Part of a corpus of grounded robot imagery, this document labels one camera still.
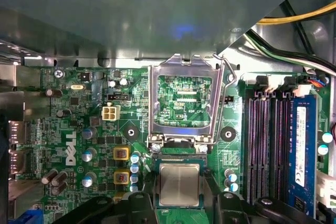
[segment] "white power connector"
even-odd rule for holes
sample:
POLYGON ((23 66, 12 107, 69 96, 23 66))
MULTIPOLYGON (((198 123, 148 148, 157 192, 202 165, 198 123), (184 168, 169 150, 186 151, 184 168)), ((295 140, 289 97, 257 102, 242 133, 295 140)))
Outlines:
POLYGON ((336 178, 317 171, 316 197, 328 208, 336 207, 336 178))

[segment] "black cable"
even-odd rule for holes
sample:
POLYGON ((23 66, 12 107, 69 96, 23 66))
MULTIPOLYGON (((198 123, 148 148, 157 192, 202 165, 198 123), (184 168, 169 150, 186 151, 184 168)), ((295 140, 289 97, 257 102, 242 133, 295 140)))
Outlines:
MULTIPOLYGON (((287 17, 296 16, 296 13, 295 13, 294 9, 292 8, 292 6, 290 5, 288 0, 283 1, 280 4, 280 8, 287 17)), ((307 37, 306 32, 304 31, 305 29, 303 28, 302 23, 301 22, 294 22, 292 24, 293 24, 294 30, 300 36, 302 45, 305 48, 306 52, 309 55, 314 55, 315 54, 314 49, 311 46, 311 43, 309 42, 309 39, 307 37)))
POLYGON ((284 50, 274 48, 269 43, 267 43, 263 38, 261 38, 255 31, 251 29, 246 32, 246 35, 252 38, 253 40, 255 40, 258 44, 265 47, 268 51, 272 52, 275 55, 279 55, 285 58, 308 60, 308 61, 315 62, 320 65, 323 65, 324 67, 329 68, 330 70, 336 72, 335 65, 315 55, 308 55, 308 54, 304 54, 300 52, 289 52, 289 51, 284 51, 284 50))

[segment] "white ram label sticker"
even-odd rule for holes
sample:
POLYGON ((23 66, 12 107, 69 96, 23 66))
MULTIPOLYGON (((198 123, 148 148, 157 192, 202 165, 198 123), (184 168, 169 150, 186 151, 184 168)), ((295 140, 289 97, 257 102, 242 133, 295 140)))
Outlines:
POLYGON ((297 107, 295 181, 304 187, 306 166, 306 107, 297 107))

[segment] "white connector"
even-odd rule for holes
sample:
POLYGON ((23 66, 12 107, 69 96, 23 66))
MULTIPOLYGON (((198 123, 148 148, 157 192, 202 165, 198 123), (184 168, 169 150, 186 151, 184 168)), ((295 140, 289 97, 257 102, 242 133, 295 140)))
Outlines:
POLYGON ((305 95, 309 95, 311 88, 311 84, 300 84, 293 90, 293 93, 296 97, 304 97, 305 95))
POLYGON ((317 171, 316 197, 328 208, 336 207, 336 178, 317 171))
POLYGON ((101 116, 104 121, 116 121, 120 119, 120 106, 106 106, 102 108, 101 116))

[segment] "mounting hole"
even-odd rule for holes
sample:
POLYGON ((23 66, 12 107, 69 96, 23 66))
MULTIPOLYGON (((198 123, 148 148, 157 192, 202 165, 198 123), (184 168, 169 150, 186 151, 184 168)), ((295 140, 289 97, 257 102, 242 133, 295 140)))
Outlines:
POLYGON ((134 136, 135 132, 134 130, 128 130, 128 136, 134 136))
POLYGON ((105 205, 107 203, 108 203, 107 200, 104 200, 104 199, 101 199, 101 200, 97 201, 97 204, 99 204, 99 205, 105 205))
POLYGON ((227 131, 227 132, 225 132, 225 136, 226 136, 227 138, 230 138, 230 137, 232 136, 231 131, 227 131))

